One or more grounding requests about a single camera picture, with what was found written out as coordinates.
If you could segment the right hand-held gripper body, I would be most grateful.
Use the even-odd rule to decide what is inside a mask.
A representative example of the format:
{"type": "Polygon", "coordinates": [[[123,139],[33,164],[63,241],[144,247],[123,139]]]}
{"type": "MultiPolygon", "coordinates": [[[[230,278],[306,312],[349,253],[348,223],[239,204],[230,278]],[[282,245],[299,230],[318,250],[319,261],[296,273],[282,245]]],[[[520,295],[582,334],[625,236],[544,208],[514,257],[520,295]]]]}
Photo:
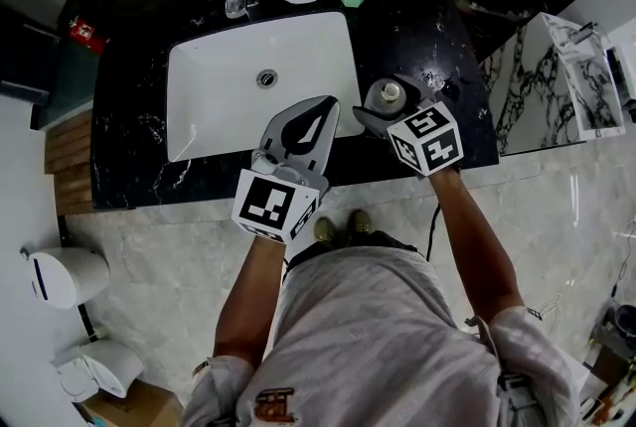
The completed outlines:
{"type": "Polygon", "coordinates": [[[397,157],[423,177],[464,157],[457,121],[439,101],[387,129],[397,157]]]}

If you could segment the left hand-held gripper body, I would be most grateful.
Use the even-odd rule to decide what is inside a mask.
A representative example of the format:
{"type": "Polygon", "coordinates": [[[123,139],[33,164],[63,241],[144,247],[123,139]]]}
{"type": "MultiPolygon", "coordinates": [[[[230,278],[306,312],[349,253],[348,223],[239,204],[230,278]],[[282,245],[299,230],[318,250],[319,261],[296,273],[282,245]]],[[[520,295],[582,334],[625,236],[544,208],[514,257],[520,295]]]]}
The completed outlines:
{"type": "Polygon", "coordinates": [[[317,212],[329,183],[297,161],[257,149],[240,172],[232,220],[243,230],[289,244],[317,212]]]}

